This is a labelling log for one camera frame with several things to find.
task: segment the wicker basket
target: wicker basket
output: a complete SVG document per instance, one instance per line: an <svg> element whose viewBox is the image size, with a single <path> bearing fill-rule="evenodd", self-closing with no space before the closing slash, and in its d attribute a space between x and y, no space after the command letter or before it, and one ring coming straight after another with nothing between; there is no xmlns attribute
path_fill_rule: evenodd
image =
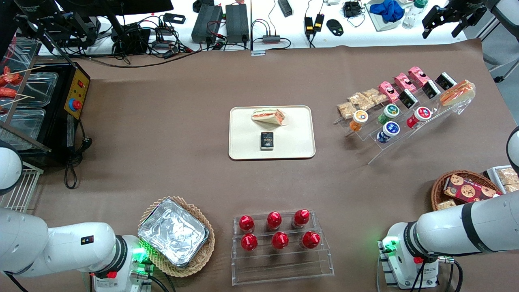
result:
<svg viewBox="0 0 519 292"><path fill-rule="evenodd" d="M166 257L164 257L164 255L155 250L149 244L145 243L143 240L141 240L141 245L146 248L146 252L148 254L149 259L162 272L173 277L187 277L200 271L203 268L203 266L205 266L206 263L209 261L209 258L211 258L211 255L214 251L214 230L211 227L211 224L209 223L207 218L202 214L200 209L198 209L194 205L188 205L186 201L184 201L184 199L181 197L164 197L153 203L146 210L146 212L144 212L144 215L142 215L142 219L139 222L139 227L148 217L148 215L155 209L155 207L167 198L179 204L191 215L195 216L198 220L200 220L200 222L202 222L202 224L204 224L209 229L209 238L207 238L206 243L198 250L195 257L189 262L189 265L182 269L173 266L171 262Z"/></svg>
<svg viewBox="0 0 519 292"><path fill-rule="evenodd" d="M438 207L436 206L438 203L452 199L451 196L447 196L446 194L443 193L443 188L445 187L445 180L448 177L450 177L451 175L461 176L461 177L469 179L477 184L480 184L484 187L488 187L490 189L493 189L494 191L499 192L499 188L497 187L497 185L495 185L492 181L490 181L489 179L485 178L484 176L482 176L478 173L475 173L470 170L462 170L462 169L453 170L453 171L447 172L447 173L443 174L442 176L440 176L436 180L436 182L434 182L434 185L432 186L431 204L432 204L432 209L435 211L439 210ZM461 202L459 200L454 200L454 202L456 203L456 205L463 204L463 202Z"/></svg>

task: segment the control panel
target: control panel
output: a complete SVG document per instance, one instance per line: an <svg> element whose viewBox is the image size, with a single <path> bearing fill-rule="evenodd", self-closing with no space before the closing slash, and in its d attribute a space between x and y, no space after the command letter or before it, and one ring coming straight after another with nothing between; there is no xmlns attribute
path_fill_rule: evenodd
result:
<svg viewBox="0 0 519 292"><path fill-rule="evenodd" d="M83 102L85 101L89 85L90 80L83 74L83 72L81 72L81 70L76 69L64 108L77 120L81 116Z"/></svg>

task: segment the red cap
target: red cap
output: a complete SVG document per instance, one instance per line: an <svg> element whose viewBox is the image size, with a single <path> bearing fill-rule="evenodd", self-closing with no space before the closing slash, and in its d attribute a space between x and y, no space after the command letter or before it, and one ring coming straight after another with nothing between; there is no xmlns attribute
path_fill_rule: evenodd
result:
<svg viewBox="0 0 519 292"><path fill-rule="evenodd" d="M106 277L108 277L109 279L115 279L115 277L117 277L117 272L116 271L108 272L106 274Z"/></svg>
<svg viewBox="0 0 519 292"><path fill-rule="evenodd" d="M245 215L240 218L240 229L247 232L254 228L254 219L251 216Z"/></svg>
<svg viewBox="0 0 519 292"><path fill-rule="evenodd" d="M72 107L75 109L75 110L79 110L81 108L81 102L79 100L74 100L72 102Z"/></svg>
<svg viewBox="0 0 519 292"><path fill-rule="evenodd" d="M241 247L247 251L252 251L258 246L258 239L252 233L247 233L241 238Z"/></svg>
<svg viewBox="0 0 519 292"><path fill-rule="evenodd" d="M299 210L294 215L294 222L297 225L305 225L310 220L310 212L307 209Z"/></svg>
<svg viewBox="0 0 519 292"><path fill-rule="evenodd" d="M274 211L267 216L267 225L269 229L276 229L281 225L281 215Z"/></svg>
<svg viewBox="0 0 519 292"><path fill-rule="evenodd" d="M318 246L320 241L321 237L317 233L311 231L306 232L303 235L303 239L301 239L301 242L307 248L314 248Z"/></svg>
<svg viewBox="0 0 519 292"><path fill-rule="evenodd" d="M289 237L284 232L276 232L272 236L272 246L276 249L282 249L289 244Z"/></svg>

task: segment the brown paper tablecloth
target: brown paper tablecloth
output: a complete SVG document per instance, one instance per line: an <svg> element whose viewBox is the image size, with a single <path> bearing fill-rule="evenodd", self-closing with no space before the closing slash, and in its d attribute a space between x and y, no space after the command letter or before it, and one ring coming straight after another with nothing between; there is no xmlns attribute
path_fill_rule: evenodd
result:
<svg viewBox="0 0 519 292"><path fill-rule="evenodd" d="M93 145L77 168L79 189L65 188L63 170L42 177L35 215L50 227L104 221L117 234L136 234L143 211L156 199L184 197L210 220L216 247L201 272L177 283L179 292L375 291L376 241L394 223L431 210L430 188L444 172L507 164L504 147L515 126L477 40L294 49L263 57L250 57L248 51L204 52L143 69L80 63L94 79L83 112ZM345 138L332 124L338 117L335 106L412 66L432 77L445 71L458 81L466 78L476 84L476 98L461 116L423 129L367 166L376 149ZM254 162L228 157L231 108L292 104L312 110L315 157ZM232 287L233 216L303 207L314 209L320 219L336 275ZM516 290L518 259L514 252L459 258L465 272L462 291ZM448 271L442 270L444 284ZM382 291L395 290L385 287L383 276L380 280ZM29 291L84 290L76 271L20 282ZM17 290L6 277L0 277L0 287Z"/></svg>

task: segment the foil container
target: foil container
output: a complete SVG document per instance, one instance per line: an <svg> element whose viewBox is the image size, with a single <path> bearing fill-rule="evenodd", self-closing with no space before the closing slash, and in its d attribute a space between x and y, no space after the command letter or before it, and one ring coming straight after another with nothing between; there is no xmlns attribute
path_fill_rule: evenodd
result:
<svg viewBox="0 0 519 292"><path fill-rule="evenodd" d="M174 266L185 268L209 237L209 229L171 199L162 201L142 223L140 238Z"/></svg>

